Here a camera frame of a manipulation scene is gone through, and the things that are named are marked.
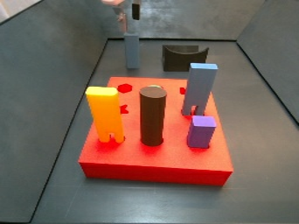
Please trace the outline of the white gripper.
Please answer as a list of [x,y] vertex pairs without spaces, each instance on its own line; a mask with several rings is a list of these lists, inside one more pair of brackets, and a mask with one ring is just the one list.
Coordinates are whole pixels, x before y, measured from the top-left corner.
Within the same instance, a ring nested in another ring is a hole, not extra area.
[[[119,22],[119,28],[123,33],[127,32],[127,14],[124,13],[124,8],[120,6],[120,4],[125,0],[100,0],[103,4],[115,6],[113,12],[116,14],[116,21]],[[133,0],[131,6],[132,6],[132,19],[140,20],[140,4],[141,0]]]

